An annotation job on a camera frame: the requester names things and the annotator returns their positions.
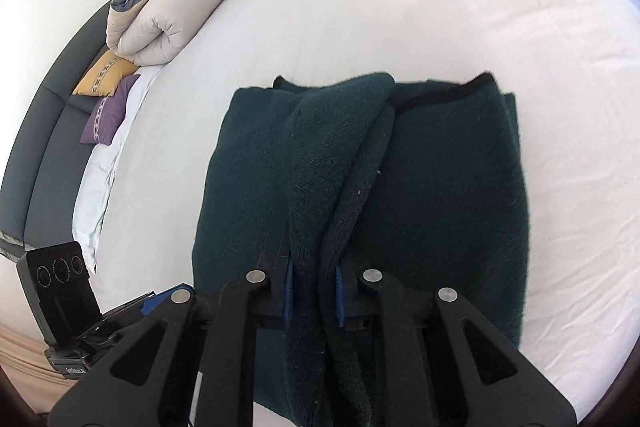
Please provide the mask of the dark green knit sweater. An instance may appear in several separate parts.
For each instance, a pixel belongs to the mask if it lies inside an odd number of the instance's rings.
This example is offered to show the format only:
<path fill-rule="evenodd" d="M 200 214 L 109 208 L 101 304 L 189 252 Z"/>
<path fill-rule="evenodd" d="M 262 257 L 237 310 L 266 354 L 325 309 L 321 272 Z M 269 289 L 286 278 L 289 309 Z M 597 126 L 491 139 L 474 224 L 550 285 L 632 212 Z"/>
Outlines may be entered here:
<path fill-rule="evenodd" d="M 287 257 L 288 325 L 258 339 L 255 398 L 299 426 L 371 426 L 380 348 L 338 324 L 338 264 L 350 258 L 418 291 L 457 289 L 517 343 L 528 247 L 514 95 L 488 74 L 398 83 L 377 72 L 235 92 L 192 267 L 207 293 Z"/>

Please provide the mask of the white pillow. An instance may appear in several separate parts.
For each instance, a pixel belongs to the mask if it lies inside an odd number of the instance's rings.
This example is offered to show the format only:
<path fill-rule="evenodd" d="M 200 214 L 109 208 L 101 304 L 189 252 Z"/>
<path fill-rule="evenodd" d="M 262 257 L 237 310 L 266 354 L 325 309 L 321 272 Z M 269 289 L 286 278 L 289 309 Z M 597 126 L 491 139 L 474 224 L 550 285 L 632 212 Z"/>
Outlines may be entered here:
<path fill-rule="evenodd" d="M 79 191 L 72 218 L 73 239 L 80 245 L 87 269 L 96 273 L 98 246 L 108 201 L 116 180 L 119 157 L 137 113 L 163 66 L 148 66 L 137 70 L 138 78 L 124 100 L 124 119 L 114 132 L 112 142 L 93 147 Z"/>

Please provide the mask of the dark grey headboard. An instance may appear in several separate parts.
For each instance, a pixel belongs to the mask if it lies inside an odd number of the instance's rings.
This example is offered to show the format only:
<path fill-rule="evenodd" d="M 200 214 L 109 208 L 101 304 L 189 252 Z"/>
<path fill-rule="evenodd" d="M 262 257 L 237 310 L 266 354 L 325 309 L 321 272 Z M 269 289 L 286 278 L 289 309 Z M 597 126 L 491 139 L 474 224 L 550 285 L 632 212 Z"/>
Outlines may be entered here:
<path fill-rule="evenodd" d="M 96 105 L 73 91 L 106 51 L 107 13 L 101 6 L 67 43 L 17 132 L 1 184 L 1 254 L 13 262 L 73 239 L 76 197 L 92 152 L 80 137 Z"/>

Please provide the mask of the purple patterned cushion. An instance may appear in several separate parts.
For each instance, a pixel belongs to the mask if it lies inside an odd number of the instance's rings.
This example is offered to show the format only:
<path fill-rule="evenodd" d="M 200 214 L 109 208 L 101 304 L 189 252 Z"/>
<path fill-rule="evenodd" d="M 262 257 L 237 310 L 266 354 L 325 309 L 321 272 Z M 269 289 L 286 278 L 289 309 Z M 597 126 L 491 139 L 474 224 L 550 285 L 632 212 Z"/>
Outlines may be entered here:
<path fill-rule="evenodd" d="M 82 130 L 81 144 L 112 144 L 116 131 L 126 117 L 129 92 L 139 77 L 139 74 L 125 77 L 113 95 L 104 96 L 96 102 L 84 130 Z"/>

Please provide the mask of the yellow patterned cushion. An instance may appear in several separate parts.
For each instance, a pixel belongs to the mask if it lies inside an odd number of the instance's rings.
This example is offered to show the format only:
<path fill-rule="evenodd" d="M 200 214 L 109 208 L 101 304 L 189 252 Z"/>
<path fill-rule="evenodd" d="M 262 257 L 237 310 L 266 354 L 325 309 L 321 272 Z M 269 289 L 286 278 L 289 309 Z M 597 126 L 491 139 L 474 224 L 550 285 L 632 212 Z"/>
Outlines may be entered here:
<path fill-rule="evenodd" d="M 112 51 L 103 53 L 85 73 L 73 91 L 73 95 L 112 96 L 119 83 L 126 77 L 137 72 L 138 66 Z"/>

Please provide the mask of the rolled beige duvet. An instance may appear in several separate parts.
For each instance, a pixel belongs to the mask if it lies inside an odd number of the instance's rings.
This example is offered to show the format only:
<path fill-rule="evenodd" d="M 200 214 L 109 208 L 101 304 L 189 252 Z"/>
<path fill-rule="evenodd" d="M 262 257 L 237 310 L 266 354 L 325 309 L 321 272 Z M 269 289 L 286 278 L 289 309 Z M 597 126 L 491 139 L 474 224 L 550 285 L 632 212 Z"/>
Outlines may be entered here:
<path fill-rule="evenodd" d="M 105 43 L 138 66 L 171 62 L 224 0 L 112 0 Z"/>

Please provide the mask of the white bed mattress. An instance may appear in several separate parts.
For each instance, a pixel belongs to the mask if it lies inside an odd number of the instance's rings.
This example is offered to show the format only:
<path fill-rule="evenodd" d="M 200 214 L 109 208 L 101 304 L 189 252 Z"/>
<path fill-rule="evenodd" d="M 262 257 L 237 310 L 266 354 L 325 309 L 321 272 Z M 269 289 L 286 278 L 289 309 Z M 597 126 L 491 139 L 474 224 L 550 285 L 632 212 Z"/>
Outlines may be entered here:
<path fill-rule="evenodd" d="M 585 417 L 639 335 L 639 13 L 628 0 L 224 0 L 150 87 L 115 170 L 103 310 L 192 277 L 233 93 L 491 72 L 515 95 L 530 211 L 522 348 Z"/>

